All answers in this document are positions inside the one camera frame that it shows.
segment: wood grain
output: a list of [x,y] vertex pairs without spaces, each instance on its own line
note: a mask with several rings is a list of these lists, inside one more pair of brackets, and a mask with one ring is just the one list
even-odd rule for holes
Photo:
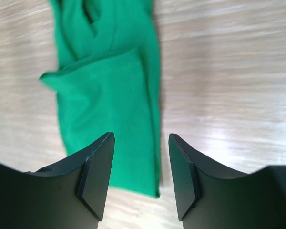
[[[162,49],[160,199],[110,189],[101,229],[180,229],[168,135],[244,172],[286,164],[286,0],[156,0]],[[0,162],[34,171],[64,157],[46,0],[0,1]]]

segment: black plastic part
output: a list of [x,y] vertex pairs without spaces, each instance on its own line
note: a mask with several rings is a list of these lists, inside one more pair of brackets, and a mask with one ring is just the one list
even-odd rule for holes
[[96,229],[102,220],[114,150],[106,133],[35,173],[0,164],[0,229]]
[[178,216],[185,229],[286,229],[286,166],[267,166],[248,175],[216,162],[175,134],[170,134],[169,148]]

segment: green towel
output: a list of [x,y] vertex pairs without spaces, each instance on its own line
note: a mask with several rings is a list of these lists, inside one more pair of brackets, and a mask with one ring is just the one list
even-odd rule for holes
[[50,0],[57,92],[67,154],[114,132],[110,185],[158,197],[160,54],[151,0]]

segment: fabric fold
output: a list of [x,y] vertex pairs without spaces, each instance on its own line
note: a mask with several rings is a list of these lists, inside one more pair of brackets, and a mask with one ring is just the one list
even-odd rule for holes
[[114,132],[110,185],[158,197],[160,54],[151,3],[50,2],[59,70],[41,81],[57,92],[67,154]]

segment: wooden surface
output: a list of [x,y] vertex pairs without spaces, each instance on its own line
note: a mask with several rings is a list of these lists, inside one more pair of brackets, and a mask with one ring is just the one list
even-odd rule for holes
[[[286,0],[157,0],[162,47],[161,198],[110,189],[101,229],[181,229],[168,135],[244,172],[286,164]],[[46,0],[0,1],[0,162],[21,171],[64,157]]]

